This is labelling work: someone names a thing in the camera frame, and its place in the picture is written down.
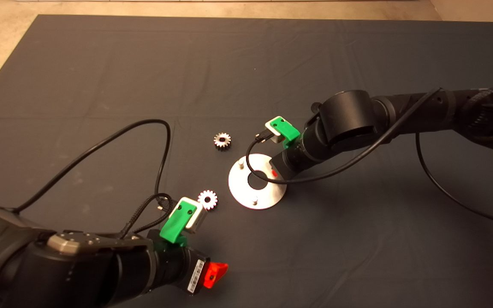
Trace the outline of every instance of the sticker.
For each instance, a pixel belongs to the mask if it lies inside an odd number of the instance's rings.
[[[199,282],[199,278],[201,277],[201,272],[203,271],[203,266],[205,265],[205,261],[198,260],[197,265],[195,266],[195,270],[193,271],[193,275],[190,279],[190,284],[187,286],[187,290],[190,293],[195,291],[195,287],[197,287],[197,283]]]

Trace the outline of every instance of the table surface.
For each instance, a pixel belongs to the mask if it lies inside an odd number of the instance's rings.
[[[340,90],[435,86],[493,86],[493,23],[42,15],[0,71],[0,205],[21,203],[126,124],[163,118],[172,149],[162,190],[218,194],[189,242],[230,269],[198,296],[165,286],[118,307],[493,306],[493,222],[433,187],[411,135],[337,177],[288,187],[268,210],[242,207],[227,187],[275,115],[301,127],[313,101]],[[220,131],[233,138],[227,152],[211,144]],[[422,143],[443,185],[493,214],[493,151],[450,131]],[[151,192],[163,147],[161,127],[138,128],[24,215],[56,230],[119,230]]]

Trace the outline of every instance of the wire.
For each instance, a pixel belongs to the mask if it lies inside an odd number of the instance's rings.
[[[135,229],[133,232],[138,234],[138,233],[145,231],[149,228],[153,228],[153,227],[157,226],[158,224],[163,222],[166,218],[168,218],[168,216],[170,215],[170,212],[171,212],[170,209],[172,209],[172,206],[173,206],[173,200],[168,201],[168,207],[165,208],[165,212],[163,213],[163,215],[161,217],[150,222],[149,224],[146,224],[144,226],[141,226],[140,228]]]
[[[385,131],[385,133],[383,133],[371,146],[369,146],[368,148],[364,149],[360,154],[358,154],[357,156],[355,156],[354,158],[352,158],[351,160],[349,160],[347,163],[343,164],[342,166],[339,166],[338,168],[334,169],[334,170],[331,170],[330,172],[327,172],[327,173],[323,173],[321,175],[316,175],[316,176],[313,176],[313,177],[307,177],[307,178],[302,178],[302,179],[292,179],[292,180],[275,180],[275,179],[269,179],[266,175],[260,175],[258,173],[255,172],[255,170],[252,168],[252,166],[250,165],[250,160],[249,160],[249,156],[250,156],[250,152],[252,151],[252,148],[259,142],[262,142],[262,138],[259,138],[257,137],[251,144],[250,146],[248,147],[248,150],[246,151],[246,165],[248,166],[248,168],[250,169],[250,171],[252,172],[252,174],[254,174],[256,177],[264,180],[264,181],[267,181],[267,182],[270,182],[270,183],[275,183],[275,184],[299,184],[299,183],[307,183],[307,182],[313,182],[313,181],[317,181],[317,180],[322,180],[322,179],[326,179],[326,178],[330,178],[332,177],[333,175],[336,175],[338,173],[341,173],[347,169],[349,169],[351,166],[354,166],[354,164],[358,163],[359,161],[361,161],[363,158],[365,158],[366,156],[368,156],[368,154],[370,154],[373,150],[375,150],[378,146],[380,146],[382,143],[386,142],[387,139],[389,139],[391,136],[393,136],[397,130],[399,128],[401,128],[401,126],[405,123],[405,121],[407,121],[411,115],[421,106],[423,105],[423,103],[425,103],[427,100],[429,100],[431,97],[433,97],[433,95],[435,95],[438,91],[440,91],[441,88],[436,88],[436,89],[433,89],[431,91],[429,91],[428,93],[426,93],[425,95],[423,95],[421,98],[419,98],[419,100],[417,100],[416,103],[414,103],[412,105],[412,107],[410,107],[402,117],[399,118],[399,120],[397,120],[395,122],[395,124],[393,124],[389,129],[387,129]]]
[[[461,203],[461,201],[459,201],[458,199],[456,199],[456,197],[454,197],[452,194],[450,194],[448,191],[446,191],[446,189],[444,189],[444,187],[442,187],[437,182],[437,180],[435,179],[435,177],[433,177],[433,174],[431,174],[431,172],[429,171],[429,168],[427,168],[427,164],[425,163],[425,160],[423,159],[423,154],[421,152],[421,145],[419,143],[419,133],[416,133],[416,151],[417,151],[417,154],[418,154],[419,163],[421,164],[421,167],[423,168],[423,171],[425,171],[425,174],[427,174],[427,177],[431,180],[431,182],[440,191],[442,191],[442,193],[444,193],[444,195],[446,195],[446,197],[449,197],[450,199],[452,199],[452,201],[456,202],[459,206],[461,206],[462,208],[470,211],[471,213],[474,213],[474,214],[480,215],[482,217],[485,217],[485,218],[488,218],[488,219],[493,220],[493,216],[492,215],[487,214],[487,213],[484,213],[484,212],[481,212],[481,211],[476,210],[476,209],[472,209],[472,208],[468,207],[467,205]]]
[[[150,197],[148,197],[137,208],[137,210],[134,212],[134,214],[131,217],[131,219],[125,224],[125,226],[123,227],[123,229],[121,230],[121,232],[119,232],[118,238],[124,238],[125,237],[125,235],[129,232],[129,230],[131,230],[131,228],[135,224],[135,222],[137,222],[137,220],[140,217],[140,215],[142,215],[142,212],[146,209],[147,205],[149,203],[151,203],[151,201],[155,200],[157,197],[165,197],[167,200],[172,200],[172,198],[169,195],[167,195],[166,193],[163,193],[163,192],[155,193],[154,195],[151,195]],[[162,222],[163,220],[166,219],[166,217],[168,217],[169,214],[170,214],[170,211],[169,210],[166,210],[165,213],[159,219],[156,220],[156,222],[158,220],[159,220],[159,222]]]
[[[108,143],[112,142],[113,140],[117,139],[119,136],[123,135],[127,131],[139,127],[141,125],[146,125],[146,124],[152,124],[152,123],[157,123],[157,124],[162,124],[166,128],[166,144],[165,144],[165,150],[163,153],[163,158],[161,159],[161,165],[159,166],[159,172],[157,173],[157,179],[155,182],[155,187],[154,191],[155,194],[159,193],[159,183],[161,181],[161,175],[163,173],[163,168],[165,166],[166,162],[166,157],[168,156],[169,148],[170,148],[170,125],[164,120],[161,119],[144,119],[142,121],[137,121],[135,123],[132,123],[130,125],[127,125],[126,127],[118,130],[111,136],[105,138],[101,142],[98,142],[94,146],[92,146],[90,149],[86,150],[83,152],[80,156],[75,158],[71,163],[68,164],[68,166],[65,166],[62,170],[60,170],[59,173],[57,173],[51,180],[49,180],[38,192],[36,192],[30,199],[22,203],[22,205],[12,209],[12,212],[19,214],[23,210],[29,208],[35,201],[39,200],[40,197],[45,195],[49,189],[51,189],[60,179],[62,179],[71,169],[73,169],[77,164],[82,162],[85,158],[88,158],[90,154],[93,154],[97,150],[100,150],[100,148],[104,147]]]

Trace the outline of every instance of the small gear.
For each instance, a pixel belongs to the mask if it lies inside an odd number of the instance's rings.
[[[211,190],[204,190],[199,194],[197,201],[203,205],[206,210],[213,209],[218,203],[218,196]]]
[[[221,151],[231,146],[231,136],[228,133],[219,133],[214,136],[214,146]]]

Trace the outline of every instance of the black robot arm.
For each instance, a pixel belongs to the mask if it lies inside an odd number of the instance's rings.
[[[333,156],[370,146],[424,93],[370,97],[362,90],[340,92],[312,105],[313,116],[301,135],[271,160],[284,180]],[[395,136],[453,129],[472,142],[493,149],[493,88],[441,90],[416,109]]]
[[[203,285],[211,288],[205,278],[215,282],[219,265],[159,230],[124,238],[56,232],[0,207],[3,308],[102,308],[166,284],[194,295]]]

